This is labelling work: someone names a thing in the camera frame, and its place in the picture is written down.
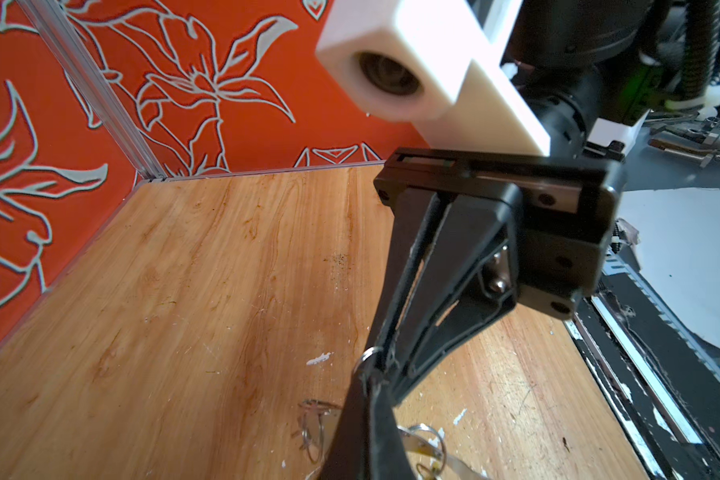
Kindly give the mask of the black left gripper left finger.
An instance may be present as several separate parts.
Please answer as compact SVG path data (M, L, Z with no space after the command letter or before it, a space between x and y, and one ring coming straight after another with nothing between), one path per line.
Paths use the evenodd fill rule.
M320 479L367 478L369 406L366 383L357 375L351 380Z

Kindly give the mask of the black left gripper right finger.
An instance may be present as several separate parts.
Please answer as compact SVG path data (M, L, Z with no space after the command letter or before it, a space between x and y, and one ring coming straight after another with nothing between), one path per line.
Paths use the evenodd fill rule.
M414 479L384 385L373 385L368 407L368 478Z

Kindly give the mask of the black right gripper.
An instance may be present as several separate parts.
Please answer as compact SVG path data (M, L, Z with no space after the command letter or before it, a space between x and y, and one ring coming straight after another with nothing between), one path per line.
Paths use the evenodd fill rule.
M364 373L389 375L401 404L516 306L517 285L521 304L570 318L596 289L625 183L607 158L395 151L374 180L394 221Z

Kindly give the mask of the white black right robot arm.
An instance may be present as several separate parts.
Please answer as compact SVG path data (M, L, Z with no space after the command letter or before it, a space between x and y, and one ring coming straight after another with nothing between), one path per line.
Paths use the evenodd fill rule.
M598 118L694 108L720 85L720 3L527 1L507 56L551 138L546 156L397 150L374 185L394 215L368 374L393 405L517 305L569 318L599 280L625 184L619 153L589 152Z

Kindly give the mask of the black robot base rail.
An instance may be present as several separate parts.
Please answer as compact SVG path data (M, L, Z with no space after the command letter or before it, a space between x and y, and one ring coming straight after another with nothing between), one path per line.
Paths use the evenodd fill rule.
M649 478L720 479L720 365L629 263L565 327Z

